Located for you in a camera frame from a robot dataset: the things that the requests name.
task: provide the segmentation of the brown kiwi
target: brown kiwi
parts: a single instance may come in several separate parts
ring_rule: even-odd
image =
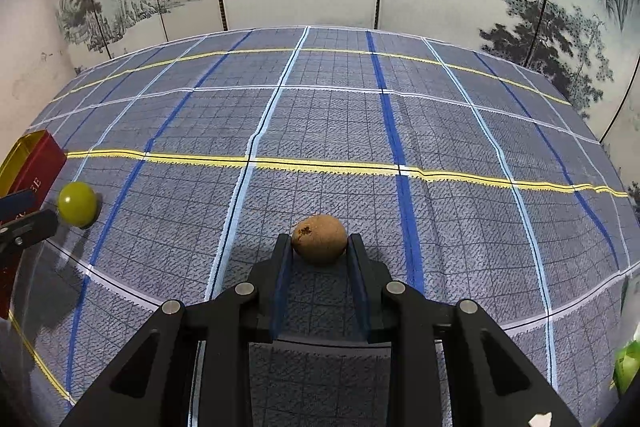
[[[300,221],[291,235],[293,248],[309,264],[333,264],[347,248],[347,231],[334,216],[318,214]]]

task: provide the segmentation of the black clamp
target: black clamp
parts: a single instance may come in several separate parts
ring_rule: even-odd
[[[442,341],[455,427],[578,427],[567,405],[489,315],[472,300],[425,299],[372,261],[349,237],[348,274],[358,322],[370,343],[391,342],[386,425],[442,425],[436,341]],[[201,427],[252,427],[248,343],[272,343],[286,311],[292,261],[280,234],[271,258],[246,282],[185,307],[167,301],[98,375],[61,427],[188,424],[194,367]],[[615,423],[612,425],[630,425]]]
[[[11,266],[23,250],[52,237],[57,230],[58,216],[50,209],[39,210],[0,225],[0,270]]]

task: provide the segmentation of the green object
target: green object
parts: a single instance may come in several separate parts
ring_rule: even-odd
[[[631,341],[616,353],[613,380],[620,394],[628,389],[638,369],[640,369],[640,343]]]
[[[98,198],[86,183],[71,182],[60,190],[58,211],[68,224],[84,229],[95,220]]]

